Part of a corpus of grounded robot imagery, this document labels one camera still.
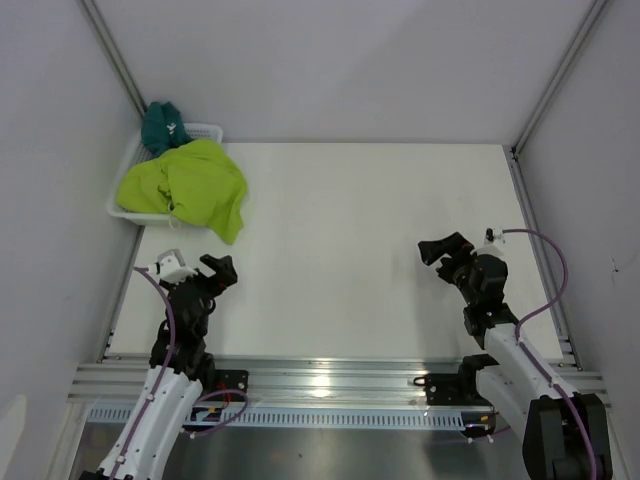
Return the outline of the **lime green shorts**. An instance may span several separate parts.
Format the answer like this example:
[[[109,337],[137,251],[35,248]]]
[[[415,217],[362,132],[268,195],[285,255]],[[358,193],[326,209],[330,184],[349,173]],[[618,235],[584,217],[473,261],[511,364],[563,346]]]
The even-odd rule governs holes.
[[[231,245],[244,226],[247,194],[244,174],[223,147],[200,138],[131,167],[115,202],[128,212],[170,215],[206,227]]]

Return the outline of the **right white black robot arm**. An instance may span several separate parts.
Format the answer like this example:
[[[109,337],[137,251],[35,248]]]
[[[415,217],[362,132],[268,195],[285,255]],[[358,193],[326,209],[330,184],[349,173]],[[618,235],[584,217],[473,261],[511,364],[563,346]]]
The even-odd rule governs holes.
[[[413,384],[434,406],[487,406],[521,441],[532,479],[610,479],[614,475],[606,407],[555,373],[505,301],[508,266],[460,233],[417,245],[422,262],[465,301],[464,326],[481,351],[454,373]]]

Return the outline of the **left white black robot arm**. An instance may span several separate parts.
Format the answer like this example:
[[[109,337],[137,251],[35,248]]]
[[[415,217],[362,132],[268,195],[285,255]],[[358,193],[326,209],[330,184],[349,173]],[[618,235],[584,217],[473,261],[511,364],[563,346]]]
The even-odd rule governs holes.
[[[247,397],[243,390],[216,390],[215,359],[205,342],[216,298],[237,283],[238,274],[229,255],[205,254],[199,261],[212,271],[210,275],[188,266],[177,249],[134,268],[160,295],[165,318],[140,395],[121,434],[97,470],[82,472],[82,479],[160,479],[198,400]]]

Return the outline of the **teal green shorts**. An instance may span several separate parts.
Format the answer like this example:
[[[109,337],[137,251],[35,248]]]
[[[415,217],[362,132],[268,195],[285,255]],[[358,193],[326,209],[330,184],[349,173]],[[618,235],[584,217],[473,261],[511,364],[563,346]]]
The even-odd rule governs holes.
[[[152,102],[143,117],[141,141],[153,158],[193,140],[180,111],[171,102]]]

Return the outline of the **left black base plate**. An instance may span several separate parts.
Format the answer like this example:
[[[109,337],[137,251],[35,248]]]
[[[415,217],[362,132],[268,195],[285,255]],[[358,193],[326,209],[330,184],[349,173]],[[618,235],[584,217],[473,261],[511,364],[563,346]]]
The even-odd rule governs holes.
[[[237,369],[218,369],[214,376],[214,390],[241,390],[247,392],[249,372]]]

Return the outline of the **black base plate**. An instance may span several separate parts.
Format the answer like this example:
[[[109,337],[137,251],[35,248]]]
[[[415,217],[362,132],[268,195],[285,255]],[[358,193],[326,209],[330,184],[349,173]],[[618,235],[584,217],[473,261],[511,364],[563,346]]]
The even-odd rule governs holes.
[[[415,377],[415,387],[422,388],[429,406],[484,406],[472,379],[460,373],[430,373]]]
[[[214,376],[214,390],[241,390],[247,392],[249,372],[237,369],[218,369]]]

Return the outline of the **aluminium mounting rail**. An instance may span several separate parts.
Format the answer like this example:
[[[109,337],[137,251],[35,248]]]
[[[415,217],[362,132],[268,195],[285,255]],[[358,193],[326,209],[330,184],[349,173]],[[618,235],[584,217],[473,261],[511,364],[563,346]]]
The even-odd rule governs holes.
[[[247,393],[254,406],[405,409],[425,403],[414,378],[453,373],[459,362],[219,357],[215,364],[219,370],[248,372]],[[68,400],[132,402],[147,369],[148,361],[141,358],[84,363],[76,370]]]

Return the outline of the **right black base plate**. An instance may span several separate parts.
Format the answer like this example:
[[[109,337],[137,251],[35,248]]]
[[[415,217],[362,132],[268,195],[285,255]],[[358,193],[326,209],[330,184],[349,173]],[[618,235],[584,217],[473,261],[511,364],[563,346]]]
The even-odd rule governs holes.
[[[429,406],[484,406],[472,379],[460,373],[430,373],[415,377],[415,387],[422,388]]]

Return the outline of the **left aluminium frame post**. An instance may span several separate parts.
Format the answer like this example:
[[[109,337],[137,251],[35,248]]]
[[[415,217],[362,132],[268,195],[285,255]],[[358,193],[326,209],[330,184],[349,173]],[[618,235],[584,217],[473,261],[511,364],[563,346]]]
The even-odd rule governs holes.
[[[78,0],[77,4],[85,20],[93,32],[107,62],[114,71],[125,96],[130,101],[134,111],[143,118],[147,111],[147,104],[143,95],[126,64],[114,36],[95,0]]]

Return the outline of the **aluminium frame post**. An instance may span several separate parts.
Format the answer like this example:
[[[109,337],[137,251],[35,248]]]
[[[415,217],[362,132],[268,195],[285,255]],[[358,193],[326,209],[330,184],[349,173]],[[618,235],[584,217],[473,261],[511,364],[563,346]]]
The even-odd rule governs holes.
[[[134,111],[143,118],[147,111],[147,104],[143,95],[126,64],[114,36],[95,0],[78,0],[77,4],[85,20],[93,32],[107,62],[114,71],[125,96],[130,101]]]
[[[510,148],[510,152],[515,159],[518,159],[522,154],[528,141],[552,107],[555,98],[569,79],[581,55],[586,50],[590,38],[597,30],[611,4],[612,1],[610,0],[595,0],[589,3],[586,13],[572,34],[557,66],[554,68],[533,110]]]

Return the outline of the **right aluminium frame post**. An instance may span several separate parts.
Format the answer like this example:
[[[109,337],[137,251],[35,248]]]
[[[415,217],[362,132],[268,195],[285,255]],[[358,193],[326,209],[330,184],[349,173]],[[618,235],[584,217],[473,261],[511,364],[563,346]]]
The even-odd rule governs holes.
[[[572,34],[557,66],[554,68],[533,110],[510,148],[510,152],[515,159],[518,159],[522,154],[528,141],[552,107],[555,98],[569,79],[581,55],[586,50],[590,38],[597,30],[611,4],[612,1],[610,0],[595,0],[589,3],[586,13]]]

